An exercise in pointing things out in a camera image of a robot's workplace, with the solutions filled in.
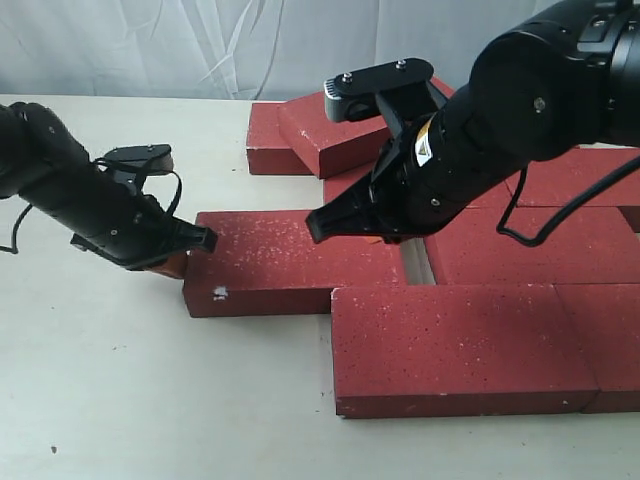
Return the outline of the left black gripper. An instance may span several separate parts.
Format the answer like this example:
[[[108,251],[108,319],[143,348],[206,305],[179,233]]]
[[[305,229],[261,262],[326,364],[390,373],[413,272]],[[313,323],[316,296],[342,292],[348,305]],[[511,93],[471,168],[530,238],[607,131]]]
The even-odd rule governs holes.
[[[149,176],[172,175],[160,161],[97,161],[60,170],[24,189],[24,199],[73,232],[72,244],[124,269],[183,280],[187,252],[213,252],[216,233],[173,215],[142,191]]]

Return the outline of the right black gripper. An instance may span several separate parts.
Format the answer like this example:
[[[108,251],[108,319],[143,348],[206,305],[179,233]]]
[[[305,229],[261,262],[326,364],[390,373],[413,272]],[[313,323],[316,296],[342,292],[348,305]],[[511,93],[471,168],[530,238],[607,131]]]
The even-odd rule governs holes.
[[[470,203],[515,174],[525,161],[495,143],[480,118],[444,108],[427,125],[431,158],[418,163],[410,130],[388,155],[306,218],[312,240],[378,236],[386,243],[442,230]]]

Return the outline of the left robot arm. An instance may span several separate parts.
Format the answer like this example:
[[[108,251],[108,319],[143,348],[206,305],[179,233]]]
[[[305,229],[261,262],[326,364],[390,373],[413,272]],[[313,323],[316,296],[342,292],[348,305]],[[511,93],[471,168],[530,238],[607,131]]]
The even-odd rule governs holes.
[[[18,196],[72,231],[71,243],[129,271],[181,279],[188,256],[214,251],[216,233],[175,217],[143,187],[174,172],[168,144],[118,147],[91,159],[61,119],[38,103],[1,109],[1,196]]]

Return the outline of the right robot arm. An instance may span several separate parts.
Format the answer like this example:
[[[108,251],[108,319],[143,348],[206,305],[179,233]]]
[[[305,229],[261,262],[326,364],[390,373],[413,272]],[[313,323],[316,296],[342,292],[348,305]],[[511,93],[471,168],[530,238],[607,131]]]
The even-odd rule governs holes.
[[[492,40],[465,85],[445,97],[433,66],[407,58],[324,84],[335,123],[373,117],[390,138],[373,169],[306,225],[315,242],[389,244],[441,231],[528,166],[583,144],[639,143],[639,7],[560,1]]]

